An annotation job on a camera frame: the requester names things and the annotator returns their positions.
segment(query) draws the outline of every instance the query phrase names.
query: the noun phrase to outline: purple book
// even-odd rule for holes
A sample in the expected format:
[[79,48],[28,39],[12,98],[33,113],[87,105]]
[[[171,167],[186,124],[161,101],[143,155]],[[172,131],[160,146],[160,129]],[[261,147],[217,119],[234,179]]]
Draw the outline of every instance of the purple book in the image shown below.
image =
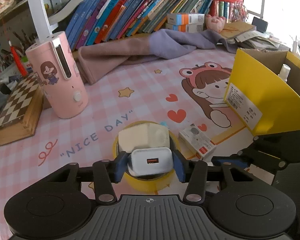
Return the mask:
[[104,6],[107,0],[100,0],[98,3],[96,9],[94,10],[93,14],[91,15],[90,19],[87,21],[86,26],[84,27],[84,31],[82,32],[79,41],[77,43],[76,49],[79,49],[80,47],[85,45],[86,39],[89,37],[89,33],[91,32],[91,29],[94,25],[94,23],[97,20],[97,16],[101,10],[101,8]]

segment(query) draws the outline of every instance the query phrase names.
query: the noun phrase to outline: crosshair symbol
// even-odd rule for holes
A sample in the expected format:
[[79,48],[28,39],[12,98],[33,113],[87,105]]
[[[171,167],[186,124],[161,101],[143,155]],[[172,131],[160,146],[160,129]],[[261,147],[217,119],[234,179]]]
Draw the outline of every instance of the crosshair symbol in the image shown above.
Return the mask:
[[155,200],[153,198],[147,198],[145,201],[147,201],[148,203],[152,203]]

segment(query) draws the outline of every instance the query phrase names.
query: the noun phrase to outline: red squiggle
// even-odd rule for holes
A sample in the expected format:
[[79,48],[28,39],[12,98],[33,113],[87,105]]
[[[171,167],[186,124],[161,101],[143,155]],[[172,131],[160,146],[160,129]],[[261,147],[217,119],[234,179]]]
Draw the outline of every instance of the red squiggle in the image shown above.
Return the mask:
[[46,148],[46,150],[48,150],[49,152],[48,152],[48,153],[46,153],[46,152],[40,152],[40,153],[39,153],[38,158],[39,158],[40,160],[43,160],[43,161],[38,165],[38,167],[39,167],[40,165],[42,165],[42,164],[45,162],[46,158],[49,156],[49,154],[50,154],[52,148],[57,144],[57,142],[58,142],[58,139],[56,139],[56,142],[55,142],[54,144],[53,144],[52,142],[48,142],[48,143],[46,144],[45,148]]

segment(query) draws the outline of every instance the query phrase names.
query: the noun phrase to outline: white bottle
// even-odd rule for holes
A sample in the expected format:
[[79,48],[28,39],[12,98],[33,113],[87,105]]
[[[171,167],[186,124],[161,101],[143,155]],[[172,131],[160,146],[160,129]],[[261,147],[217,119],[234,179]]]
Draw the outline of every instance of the white bottle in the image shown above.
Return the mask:
[[288,75],[289,75],[289,72],[290,72],[291,68],[286,65],[286,64],[283,64],[282,65],[282,68],[280,70],[280,73],[278,74],[278,76],[284,81],[284,82],[287,82],[287,78],[288,78]]

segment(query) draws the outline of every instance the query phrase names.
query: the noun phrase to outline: chessboard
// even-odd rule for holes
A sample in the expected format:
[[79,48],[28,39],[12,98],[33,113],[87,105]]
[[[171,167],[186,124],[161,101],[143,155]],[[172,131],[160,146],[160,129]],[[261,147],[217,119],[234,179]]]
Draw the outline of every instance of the chessboard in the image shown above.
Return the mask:
[[[38,120],[33,120],[34,116],[31,112],[35,111],[35,117],[39,119],[42,110],[42,99],[42,90],[33,73],[19,82],[0,113],[0,131],[4,131],[4,139],[0,138],[0,145],[2,145],[2,141],[5,141],[4,144],[6,144],[7,141],[15,141],[34,134]],[[20,133],[18,131],[20,129],[25,129],[25,131]]]

